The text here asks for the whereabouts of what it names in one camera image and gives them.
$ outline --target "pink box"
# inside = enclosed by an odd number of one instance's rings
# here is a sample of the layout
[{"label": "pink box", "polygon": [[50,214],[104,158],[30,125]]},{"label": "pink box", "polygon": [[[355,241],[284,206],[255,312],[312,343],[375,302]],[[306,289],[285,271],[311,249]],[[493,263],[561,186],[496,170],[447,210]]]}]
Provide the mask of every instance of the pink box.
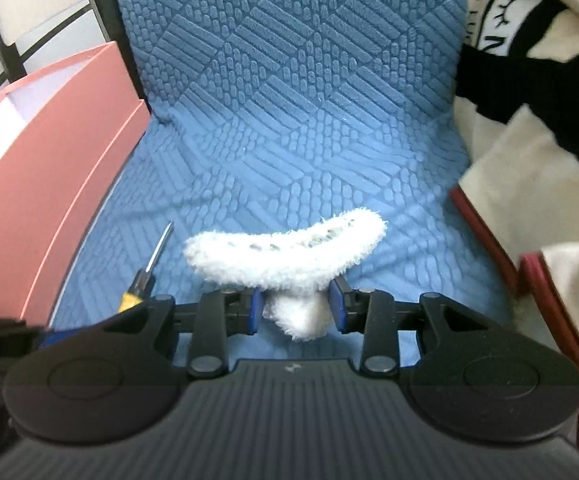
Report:
[{"label": "pink box", "polygon": [[0,91],[0,317],[48,322],[81,240],[149,120],[115,43]]}]

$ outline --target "screwdriver shaft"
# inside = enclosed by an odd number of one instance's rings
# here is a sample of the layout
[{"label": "screwdriver shaft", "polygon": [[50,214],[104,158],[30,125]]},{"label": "screwdriver shaft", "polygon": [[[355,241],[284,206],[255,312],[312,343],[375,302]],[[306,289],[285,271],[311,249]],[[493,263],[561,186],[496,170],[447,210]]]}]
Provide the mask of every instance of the screwdriver shaft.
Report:
[{"label": "screwdriver shaft", "polygon": [[170,221],[169,224],[167,224],[166,230],[163,231],[163,234],[161,235],[161,239],[156,244],[156,249],[154,249],[154,252],[152,253],[152,257],[150,258],[150,261],[148,262],[148,266],[145,267],[145,272],[150,273],[150,272],[152,272],[152,270],[154,270],[154,267],[156,266],[156,263],[161,255],[161,253],[163,252],[163,249],[166,246],[167,237],[169,237],[170,233],[172,232],[173,227],[174,227],[174,222]]}]

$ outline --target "blue textured fabric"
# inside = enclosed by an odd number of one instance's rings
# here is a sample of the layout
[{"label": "blue textured fabric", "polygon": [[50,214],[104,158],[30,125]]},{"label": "blue textured fabric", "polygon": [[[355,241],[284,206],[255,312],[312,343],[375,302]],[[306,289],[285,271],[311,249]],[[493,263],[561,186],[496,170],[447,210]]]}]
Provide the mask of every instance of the blue textured fabric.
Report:
[{"label": "blue textured fabric", "polygon": [[[466,0],[119,3],[154,116],[54,326],[113,314],[170,218],[155,290],[187,302],[214,288],[182,257],[190,235],[305,228],[357,206],[389,228],[348,272],[353,286],[406,301],[435,290],[508,321],[497,272],[447,196],[468,166],[451,118]],[[360,341],[332,329],[294,343],[263,322],[230,347],[234,357],[356,356]]]}]

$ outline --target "white fluffy object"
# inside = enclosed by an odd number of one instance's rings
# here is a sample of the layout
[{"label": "white fluffy object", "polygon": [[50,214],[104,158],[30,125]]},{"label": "white fluffy object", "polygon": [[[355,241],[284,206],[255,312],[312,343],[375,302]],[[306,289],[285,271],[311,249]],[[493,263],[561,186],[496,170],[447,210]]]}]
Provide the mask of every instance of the white fluffy object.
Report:
[{"label": "white fluffy object", "polygon": [[200,233],[187,241],[183,254],[207,280],[275,291],[265,317],[294,339],[310,340],[325,335],[332,320],[320,291],[367,257],[385,229],[377,213],[361,208],[300,231]]}]

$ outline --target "yellow screwdriver handle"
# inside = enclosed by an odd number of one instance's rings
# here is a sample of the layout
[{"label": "yellow screwdriver handle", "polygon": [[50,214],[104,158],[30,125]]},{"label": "yellow screwdriver handle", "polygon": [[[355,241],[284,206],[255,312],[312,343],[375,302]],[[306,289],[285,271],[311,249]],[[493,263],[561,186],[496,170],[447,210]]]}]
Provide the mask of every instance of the yellow screwdriver handle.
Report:
[{"label": "yellow screwdriver handle", "polygon": [[125,292],[121,299],[121,306],[119,306],[119,312],[125,312],[126,310],[131,309],[133,306],[137,306],[137,304],[143,303],[138,296],[134,296],[134,294],[130,294]]}]

